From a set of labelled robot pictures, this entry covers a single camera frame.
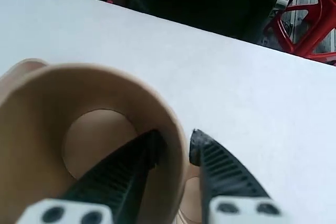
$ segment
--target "white table surface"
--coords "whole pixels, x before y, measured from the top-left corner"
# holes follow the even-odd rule
[[[96,0],[0,0],[0,74],[24,58],[125,70],[228,148],[294,223],[335,223],[336,68]]]

